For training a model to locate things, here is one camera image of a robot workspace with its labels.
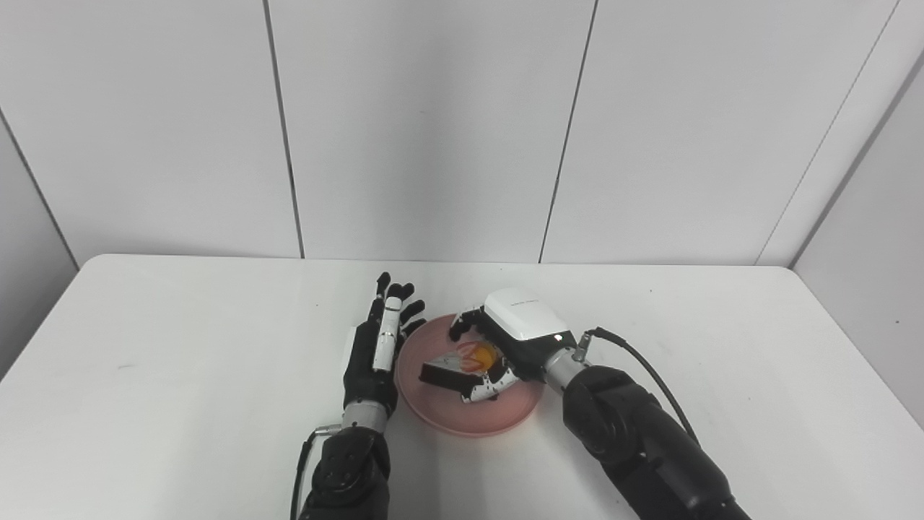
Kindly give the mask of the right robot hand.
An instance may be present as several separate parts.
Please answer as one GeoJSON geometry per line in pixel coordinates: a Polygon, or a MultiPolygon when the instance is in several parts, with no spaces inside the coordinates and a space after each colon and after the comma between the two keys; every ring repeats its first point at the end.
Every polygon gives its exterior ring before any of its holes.
{"type": "Polygon", "coordinates": [[[586,366],[574,358],[578,341],[564,320],[537,294],[519,287],[495,290],[481,306],[459,313],[448,336],[459,340],[468,332],[498,351],[502,372],[482,376],[473,389],[462,391],[466,404],[494,399],[518,382],[544,383],[564,394],[586,366]]]}

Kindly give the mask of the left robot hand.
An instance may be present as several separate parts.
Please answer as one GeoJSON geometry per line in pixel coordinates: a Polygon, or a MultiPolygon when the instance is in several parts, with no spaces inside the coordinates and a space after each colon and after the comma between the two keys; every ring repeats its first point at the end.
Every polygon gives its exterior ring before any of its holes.
{"type": "Polygon", "coordinates": [[[357,326],[344,370],[344,406],[374,402],[386,417],[396,410],[395,363],[406,340],[427,320],[425,302],[414,298],[412,283],[393,282],[384,271],[376,281],[375,296],[365,321],[357,326]]]}

